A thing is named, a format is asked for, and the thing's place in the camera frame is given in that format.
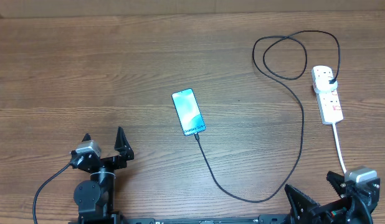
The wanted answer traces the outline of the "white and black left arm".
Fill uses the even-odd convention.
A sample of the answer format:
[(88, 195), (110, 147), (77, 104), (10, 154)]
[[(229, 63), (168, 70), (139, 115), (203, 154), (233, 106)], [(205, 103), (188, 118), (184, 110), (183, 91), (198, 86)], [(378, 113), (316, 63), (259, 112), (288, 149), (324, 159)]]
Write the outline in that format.
[(114, 210), (115, 171), (127, 167), (134, 152), (122, 127), (118, 127), (114, 150), (118, 155), (101, 157), (98, 143), (86, 134), (76, 150), (71, 152), (70, 165), (90, 174), (76, 186), (74, 202), (78, 206), (78, 223), (126, 223), (126, 218)]

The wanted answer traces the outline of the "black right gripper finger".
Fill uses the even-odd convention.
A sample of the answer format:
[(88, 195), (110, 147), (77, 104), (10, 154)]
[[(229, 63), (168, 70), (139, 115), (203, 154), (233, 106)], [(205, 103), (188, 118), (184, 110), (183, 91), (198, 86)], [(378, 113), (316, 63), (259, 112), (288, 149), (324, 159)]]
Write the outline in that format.
[(292, 185), (285, 185), (285, 193), (290, 203), (290, 223), (313, 223), (314, 214), (312, 210), (320, 204), (304, 194)]
[(346, 197), (346, 184), (345, 177), (343, 175), (329, 171), (326, 175), (326, 179), (340, 198)]

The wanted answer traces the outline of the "blue Galaxy smartphone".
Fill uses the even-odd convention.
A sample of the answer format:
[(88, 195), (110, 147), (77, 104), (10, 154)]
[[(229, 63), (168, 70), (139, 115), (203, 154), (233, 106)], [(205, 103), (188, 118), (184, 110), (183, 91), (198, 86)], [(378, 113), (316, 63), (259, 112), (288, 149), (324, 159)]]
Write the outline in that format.
[(185, 136), (206, 130), (206, 124), (191, 88), (173, 93), (171, 97)]

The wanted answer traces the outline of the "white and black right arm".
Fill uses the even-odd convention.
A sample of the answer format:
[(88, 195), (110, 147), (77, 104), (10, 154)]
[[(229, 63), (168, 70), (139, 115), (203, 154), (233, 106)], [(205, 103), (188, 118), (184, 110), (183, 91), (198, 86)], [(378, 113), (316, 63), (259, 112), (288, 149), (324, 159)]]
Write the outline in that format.
[(381, 180), (374, 169), (359, 167), (340, 175), (329, 171), (327, 181), (340, 197), (320, 205), (297, 188), (287, 184), (285, 193), (291, 210), (289, 223), (372, 223), (379, 202)]

